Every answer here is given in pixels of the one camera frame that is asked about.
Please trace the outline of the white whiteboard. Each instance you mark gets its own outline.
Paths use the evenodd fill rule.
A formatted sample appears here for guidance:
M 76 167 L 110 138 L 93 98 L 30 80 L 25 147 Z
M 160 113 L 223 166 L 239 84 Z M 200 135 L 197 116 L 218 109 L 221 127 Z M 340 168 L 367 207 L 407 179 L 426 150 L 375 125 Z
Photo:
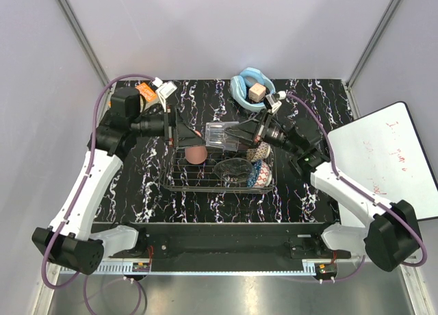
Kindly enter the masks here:
M 340 172 L 378 196 L 437 217 L 437 181 L 407 104 L 399 101 L 328 133 Z

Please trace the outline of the beige wooden cube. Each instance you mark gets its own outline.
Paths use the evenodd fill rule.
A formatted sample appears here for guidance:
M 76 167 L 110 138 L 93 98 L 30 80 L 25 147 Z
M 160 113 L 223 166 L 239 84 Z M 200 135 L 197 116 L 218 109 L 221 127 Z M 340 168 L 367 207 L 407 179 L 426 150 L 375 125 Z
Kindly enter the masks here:
M 255 83 L 248 90 L 248 97 L 251 101 L 260 103 L 266 95 L 266 87 L 260 83 Z

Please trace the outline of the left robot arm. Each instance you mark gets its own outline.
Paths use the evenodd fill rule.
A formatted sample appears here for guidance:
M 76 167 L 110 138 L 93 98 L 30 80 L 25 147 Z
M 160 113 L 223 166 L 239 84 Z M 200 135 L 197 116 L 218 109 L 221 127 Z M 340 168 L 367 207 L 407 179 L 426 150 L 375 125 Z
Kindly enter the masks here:
M 115 90 L 111 106 L 91 134 L 80 174 L 61 210 L 48 227 L 37 227 L 31 237 L 45 264 L 52 263 L 85 275 L 102 260 L 122 251 L 143 256 L 148 248 L 144 229 L 133 224 L 92 233 L 94 216 L 115 174 L 140 137 L 162 137 L 169 147 L 197 147 L 205 143 L 171 105 L 143 114 L 140 91 Z

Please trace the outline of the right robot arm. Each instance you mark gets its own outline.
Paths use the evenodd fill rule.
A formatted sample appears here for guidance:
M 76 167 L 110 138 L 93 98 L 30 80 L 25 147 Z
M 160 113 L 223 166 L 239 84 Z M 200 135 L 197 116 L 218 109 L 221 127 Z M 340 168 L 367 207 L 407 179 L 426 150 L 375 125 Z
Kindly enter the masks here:
M 426 247 L 413 206 L 405 200 L 391 202 L 341 172 L 334 153 L 320 150 L 321 140 L 328 136 L 316 117 L 297 120 L 286 129 L 264 110 L 225 132 L 249 147 L 265 142 L 289 153 L 289 167 L 295 176 L 336 200 L 360 221 L 361 227 L 340 223 L 325 227 L 310 242 L 317 257 L 347 251 L 368 257 L 387 272 L 407 265 L 416 251 L 422 253 L 416 266 L 426 262 Z

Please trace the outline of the clear glass mug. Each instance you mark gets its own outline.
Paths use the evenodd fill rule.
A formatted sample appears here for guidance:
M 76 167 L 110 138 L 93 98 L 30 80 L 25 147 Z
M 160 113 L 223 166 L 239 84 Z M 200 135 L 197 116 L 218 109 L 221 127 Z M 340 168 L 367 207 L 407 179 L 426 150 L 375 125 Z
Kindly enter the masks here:
M 205 125 L 205 144 L 207 147 L 223 151 L 237 151 L 239 140 L 226 134 L 225 129 L 237 125 L 237 121 L 209 122 Z

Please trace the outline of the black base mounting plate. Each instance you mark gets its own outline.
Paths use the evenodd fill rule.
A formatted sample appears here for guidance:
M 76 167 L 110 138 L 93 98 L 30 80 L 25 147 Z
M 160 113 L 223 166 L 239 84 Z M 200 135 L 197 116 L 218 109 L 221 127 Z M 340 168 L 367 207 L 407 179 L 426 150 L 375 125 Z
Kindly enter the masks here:
M 346 260 L 320 237 L 326 223 L 143 223 L 153 272 L 303 270 L 303 260 Z

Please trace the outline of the grey wire dish rack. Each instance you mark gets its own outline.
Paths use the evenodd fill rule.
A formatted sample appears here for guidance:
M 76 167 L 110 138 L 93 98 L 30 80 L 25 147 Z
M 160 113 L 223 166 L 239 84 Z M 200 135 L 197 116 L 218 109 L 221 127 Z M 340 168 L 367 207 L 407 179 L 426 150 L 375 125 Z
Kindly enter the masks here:
M 217 148 L 207 148 L 207 159 L 199 165 L 189 164 L 185 159 L 184 149 L 170 149 L 165 155 L 159 176 L 160 184 L 177 192 L 224 192 L 244 194 L 265 194 L 276 186 L 276 154 L 272 150 L 264 162 L 272 171 L 272 181 L 263 188 L 228 188 L 215 176 L 214 166 L 220 161 L 230 158 L 246 159 L 245 151 L 223 151 Z

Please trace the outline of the brown patterned bowl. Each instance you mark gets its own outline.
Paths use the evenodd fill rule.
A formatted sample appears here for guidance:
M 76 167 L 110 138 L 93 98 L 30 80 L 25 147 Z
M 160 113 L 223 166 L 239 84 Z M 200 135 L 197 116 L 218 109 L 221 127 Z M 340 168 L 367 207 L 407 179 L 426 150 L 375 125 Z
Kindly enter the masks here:
M 266 142 L 261 142 L 256 148 L 246 151 L 246 159 L 250 162 L 265 160 L 271 153 L 271 146 Z

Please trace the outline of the blue triangle patterned bowl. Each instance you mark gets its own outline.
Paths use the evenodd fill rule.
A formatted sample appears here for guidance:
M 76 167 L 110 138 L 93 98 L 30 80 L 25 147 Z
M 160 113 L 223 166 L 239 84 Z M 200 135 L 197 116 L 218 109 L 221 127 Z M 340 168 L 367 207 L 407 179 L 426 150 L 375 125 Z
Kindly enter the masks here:
M 250 172 L 247 179 L 248 188 L 261 188 L 264 186 L 263 181 L 259 178 L 262 169 L 262 161 L 257 160 L 253 163 L 252 171 Z

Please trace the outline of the clear glass plate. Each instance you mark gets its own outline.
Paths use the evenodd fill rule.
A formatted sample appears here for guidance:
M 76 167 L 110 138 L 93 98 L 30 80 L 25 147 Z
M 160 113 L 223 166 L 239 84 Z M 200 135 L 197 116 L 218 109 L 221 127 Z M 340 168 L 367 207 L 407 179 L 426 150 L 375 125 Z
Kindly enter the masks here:
M 253 164 L 244 158 L 230 158 L 214 166 L 215 176 L 228 188 L 246 188 Z

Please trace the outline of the orange paperback book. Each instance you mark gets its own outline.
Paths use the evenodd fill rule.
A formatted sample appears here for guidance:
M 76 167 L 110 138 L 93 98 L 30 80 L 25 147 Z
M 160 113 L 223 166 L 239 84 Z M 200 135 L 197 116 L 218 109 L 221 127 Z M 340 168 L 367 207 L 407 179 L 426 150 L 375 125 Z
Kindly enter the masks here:
M 146 111 L 158 102 L 157 93 L 146 82 L 142 82 L 134 86 L 117 87 L 107 104 L 125 116 L 133 116 Z

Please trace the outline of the pink plastic cup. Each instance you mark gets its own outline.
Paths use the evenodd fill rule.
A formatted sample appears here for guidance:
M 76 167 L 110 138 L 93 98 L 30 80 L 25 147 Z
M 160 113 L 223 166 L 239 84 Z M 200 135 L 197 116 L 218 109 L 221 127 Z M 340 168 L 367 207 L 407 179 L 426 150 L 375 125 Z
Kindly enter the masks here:
M 208 156 L 208 151 L 205 143 L 185 148 L 185 159 L 189 164 L 199 165 L 202 164 Z

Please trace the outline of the orange patterned white bowl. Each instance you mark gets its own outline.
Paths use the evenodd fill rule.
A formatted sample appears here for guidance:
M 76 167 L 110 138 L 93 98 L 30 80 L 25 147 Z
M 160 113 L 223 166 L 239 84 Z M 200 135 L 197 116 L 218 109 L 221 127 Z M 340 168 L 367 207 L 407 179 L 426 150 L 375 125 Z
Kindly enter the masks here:
M 272 171 L 263 160 L 259 160 L 257 164 L 259 165 L 259 174 L 257 176 L 255 187 L 263 188 L 268 186 L 272 181 Z

